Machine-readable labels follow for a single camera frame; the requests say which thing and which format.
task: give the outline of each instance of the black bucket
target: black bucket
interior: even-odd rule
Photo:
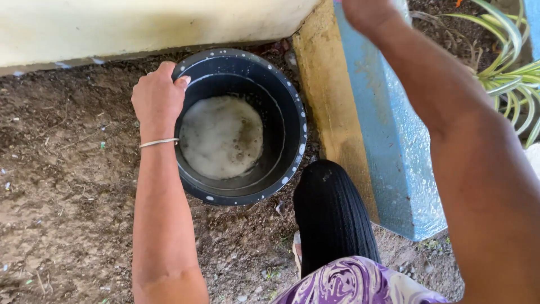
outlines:
[[[187,110],[211,97],[240,97],[259,113],[263,123],[262,155],[245,176],[226,180],[204,177],[190,167],[176,145],[184,189],[207,203],[233,206],[255,203],[281,189],[300,164],[307,139],[302,102],[285,75],[261,57],[236,49],[197,53],[179,63],[172,78],[182,75],[192,80],[176,121],[176,138]]]

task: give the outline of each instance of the dirt ground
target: dirt ground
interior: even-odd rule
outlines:
[[[412,10],[456,11],[455,2],[411,0]],[[476,8],[464,2],[458,10]],[[467,45],[425,21],[414,25],[458,58]],[[493,38],[462,21],[448,27],[485,45]],[[248,48],[293,80],[286,46]],[[164,60],[186,53],[40,71],[0,78],[0,304],[132,303],[133,204],[139,166],[131,89]],[[255,205],[214,207],[189,197],[197,250],[212,303],[265,303],[297,280],[291,253],[297,230],[292,192],[301,168],[318,159],[314,126],[300,170],[279,193]],[[281,214],[275,207],[283,202]],[[440,292],[463,295],[463,281],[447,232],[411,242],[374,227],[383,263]]]

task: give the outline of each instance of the white speckle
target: white speckle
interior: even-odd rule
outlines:
[[[95,64],[104,64],[105,63],[105,61],[99,60],[97,58],[92,58],[92,60],[94,61]]]
[[[55,64],[59,67],[61,67],[62,69],[69,69],[71,66],[68,65],[68,64],[65,64],[63,62],[55,62]]]

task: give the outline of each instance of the small debris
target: small debris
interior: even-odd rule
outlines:
[[[275,207],[275,210],[279,215],[283,216],[281,214],[281,207],[283,207],[283,201],[282,200],[279,201],[278,205]]]
[[[430,262],[426,262],[426,263],[424,264],[424,271],[425,271],[426,273],[431,273],[431,272],[433,271],[433,265],[431,265]]]

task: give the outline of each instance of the hand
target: hand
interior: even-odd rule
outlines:
[[[392,0],[342,0],[342,6],[349,23],[370,39],[386,21],[401,18]]]
[[[184,106],[191,77],[171,80],[173,62],[162,62],[155,72],[139,79],[133,87],[131,102],[140,122],[141,143],[173,138],[174,125]]]

